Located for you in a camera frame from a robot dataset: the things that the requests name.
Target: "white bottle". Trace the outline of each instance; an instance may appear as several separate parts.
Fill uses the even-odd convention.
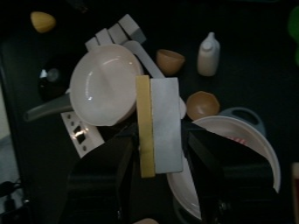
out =
[[[204,76],[213,76],[220,67],[221,43],[216,39],[216,33],[210,32],[209,37],[201,43],[198,57],[198,72]]]

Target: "black countertop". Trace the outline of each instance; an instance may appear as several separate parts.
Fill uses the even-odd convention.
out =
[[[14,4],[21,5],[15,14],[11,13]],[[188,100],[194,92],[204,90],[217,95],[221,109],[246,107],[262,117],[266,138],[282,169],[282,213],[286,223],[292,223],[292,164],[299,161],[299,68],[288,19],[296,2],[87,0],[86,4],[89,12],[82,14],[65,1],[15,1],[7,4],[10,19],[5,20],[5,16],[0,23],[5,27],[0,46],[5,102],[35,223],[58,223],[69,175],[81,159],[61,115],[25,121],[25,112],[43,103],[38,91],[41,72],[55,55],[83,56],[87,40],[126,14],[145,31],[145,49],[153,58],[159,48],[186,56],[186,65],[178,74],[182,98]],[[45,11],[57,17],[58,26],[49,33],[35,31],[33,11]],[[208,78],[198,75],[197,58],[209,32],[216,32],[221,43],[221,60],[217,75]],[[174,215],[166,176],[142,180],[135,175],[134,188],[133,221],[154,217],[161,223],[181,223]]]

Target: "yellow fruit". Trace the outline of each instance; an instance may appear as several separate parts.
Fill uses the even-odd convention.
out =
[[[31,15],[33,26],[39,33],[49,32],[57,25],[55,17],[42,11],[34,11]]]

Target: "gray handle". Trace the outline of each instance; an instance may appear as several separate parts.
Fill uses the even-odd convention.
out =
[[[25,115],[23,119],[27,122],[35,121],[42,117],[57,115],[63,112],[73,111],[71,106],[71,98],[70,94],[61,96],[59,98],[46,102],[43,105],[38,106],[37,108],[30,109]]]
[[[252,120],[256,120],[256,122],[250,121],[245,116],[242,117],[241,114],[250,115],[253,117]],[[264,136],[268,135],[265,123],[264,123],[258,113],[256,111],[253,111],[252,109],[242,108],[242,107],[228,108],[224,111],[221,111],[220,115],[230,116],[233,118],[242,120],[244,122],[249,123],[261,132],[261,134]]]

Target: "white bowl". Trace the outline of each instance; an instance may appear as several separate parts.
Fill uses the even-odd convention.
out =
[[[137,76],[143,68],[122,45],[102,45],[79,61],[70,81],[70,100],[86,123],[113,126],[137,110]]]
[[[277,154],[270,142],[252,125],[237,118],[214,115],[208,116],[197,121],[196,124],[202,126],[210,132],[225,137],[238,137],[245,139],[248,146],[258,152],[270,162],[274,171],[274,188],[280,191],[281,187],[281,167]],[[184,172],[169,173],[167,180],[173,189],[174,197],[178,199],[185,210],[200,220],[202,219],[201,205],[198,194],[193,183],[193,175],[188,159],[184,159]]]

